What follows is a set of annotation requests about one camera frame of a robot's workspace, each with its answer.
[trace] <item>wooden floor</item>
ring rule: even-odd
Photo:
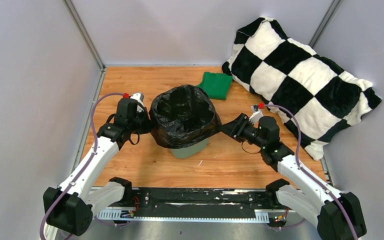
[[[109,67],[100,95],[142,92],[145,96],[143,103],[149,110],[157,95],[180,85],[197,85],[206,71],[219,73],[221,67]],[[119,100],[118,96],[110,96],[97,107],[94,116],[97,128],[115,112]],[[234,120],[240,113],[250,116],[251,105],[261,100],[233,82],[226,101],[212,102],[224,124]],[[276,118],[280,125],[281,140],[294,150],[297,140],[282,125],[280,118],[266,109],[263,113]],[[85,149],[89,149],[92,142],[90,131]],[[244,147],[249,152],[258,151],[255,146],[247,143]],[[325,179],[319,161],[312,160],[304,150],[300,151],[299,157],[312,171]],[[263,162],[259,154],[244,152],[240,143],[223,133],[212,136],[204,150],[186,159],[172,156],[168,149],[155,143],[151,134],[141,135],[138,145],[126,143],[123,146],[105,167],[95,185],[103,186],[112,177],[127,179],[134,187],[193,188],[265,188],[267,184],[282,178]]]

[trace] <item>metal frame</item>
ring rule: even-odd
[[[74,160],[74,164],[73,164],[73,167],[71,169],[71,173],[76,169],[76,167],[79,165],[80,163],[80,160],[82,158],[82,154],[83,154],[83,151],[85,149],[85,145],[86,145],[86,140],[88,139],[88,134],[89,134],[89,128],[91,126],[91,118],[89,117],[91,115],[91,111],[92,111],[92,106],[96,103],[96,101],[98,100],[99,98],[99,94],[101,92],[101,88],[102,88],[102,84],[104,83],[104,78],[105,78],[105,74],[107,73],[107,68],[105,67],[102,71],[101,71],[101,74],[99,76],[99,80],[98,80],[98,83],[96,85],[96,89],[94,91],[94,94],[93,94],[93,99],[92,99],[92,103],[90,105],[90,108],[89,108],[89,112],[87,114],[87,121],[86,121],[86,125],[84,126],[84,129],[83,129],[83,134],[81,136],[81,140],[80,140],[80,145],[78,147],[78,150],[77,150],[77,155],[75,157],[75,160]]]
[[[88,31],[86,31],[85,25],[83,25],[82,20],[80,19],[79,13],[77,12],[73,1],[72,0],[62,0],[64,5],[67,7],[68,12],[70,13],[70,16],[73,19],[73,22],[75,23],[78,31],[80,32],[81,37],[83,38],[84,42],[87,45],[87,48],[89,49],[90,53],[92,54],[93,59],[95,60],[96,64],[100,68],[101,71],[104,70],[105,65],[104,62],[102,62],[102,59],[98,53],[98,50],[94,46],[94,43],[91,40],[91,37],[88,34]]]
[[[327,9],[326,13],[324,14],[323,19],[321,20],[320,24],[318,25],[314,35],[312,36],[310,43],[308,44],[310,47],[314,48],[314,46],[319,41],[320,37],[322,36],[323,32],[325,31],[326,27],[331,22],[334,15],[337,13],[339,7],[341,6],[342,2],[344,0],[333,0],[330,4],[329,8]]]
[[[93,192],[96,192],[98,190],[100,190],[102,188],[102,186],[93,186],[91,189],[90,189],[90,193],[93,193]],[[141,187],[132,187],[131,189],[132,190],[139,190]],[[160,187],[147,187],[147,189],[159,189]],[[163,189],[170,189],[171,187],[161,187]],[[223,190],[223,188],[209,188],[209,189],[212,189],[212,190],[215,190],[215,189],[218,189],[218,190]],[[265,192],[266,189],[264,188],[235,188],[235,192],[238,192],[238,193],[249,193],[249,192]],[[108,206],[107,210],[110,210],[112,209],[113,207],[112,206]],[[124,210],[130,210],[129,207],[119,207],[120,209],[124,209]],[[279,213],[284,213],[285,210],[283,209],[273,209],[273,208],[270,208],[270,209],[256,209],[255,211],[257,212],[266,212],[266,213],[269,213],[269,214],[279,214]],[[289,210],[290,213],[296,213],[295,210],[293,209],[290,209]]]
[[[336,188],[334,179],[332,178],[331,172],[329,171],[329,165],[328,165],[328,161],[326,160],[326,157],[323,156],[320,159],[320,162],[321,162],[321,168],[323,169],[323,172],[324,172],[324,177],[326,178],[326,183],[328,183],[328,184],[332,185],[334,188]]]

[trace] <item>black and white pillow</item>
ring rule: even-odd
[[[260,17],[239,29],[222,69],[266,104],[290,110],[301,128],[301,146],[315,160],[336,133],[360,123],[381,102],[370,81],[288,37],[273,18]],[[291,116],[277,107],[270,111],[298,137]]]

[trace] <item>pillow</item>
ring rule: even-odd
[[[236,32],[222,70],[266,104],[290,110],[301,128],[301,146],[315,160],[336,133],[360,123],[381,102],[370,81],[288,37],[273,18],[260,17]],[[277,107],[269,110],[298,137],[291,116]]]

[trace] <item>green trash bin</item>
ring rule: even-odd
[[[208,143],[209,138],[206,138],[192,146],[182,147],[179,149],[170,148],[170,152],[178,159],[185,159],[203,150],[208,145]]]

